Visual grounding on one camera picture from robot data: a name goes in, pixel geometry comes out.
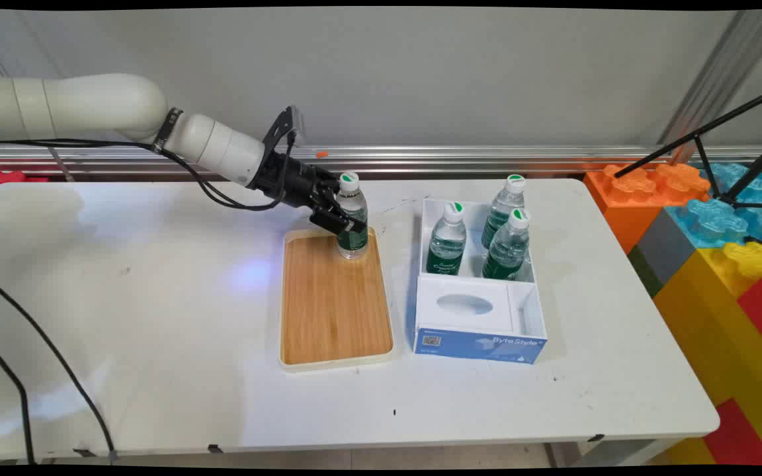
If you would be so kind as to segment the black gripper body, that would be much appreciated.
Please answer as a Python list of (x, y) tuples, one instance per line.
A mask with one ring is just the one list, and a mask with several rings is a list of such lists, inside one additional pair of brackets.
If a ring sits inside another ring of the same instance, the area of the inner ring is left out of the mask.
[(281, 199), (290, 207), (311, 208), (333, 203), (318, 196), (318, 175), (333, 175), (315, 165), (306, 165), (291, 156), (272, 151), (263, 159), (247, 188), (260, 190), (267, 198)]

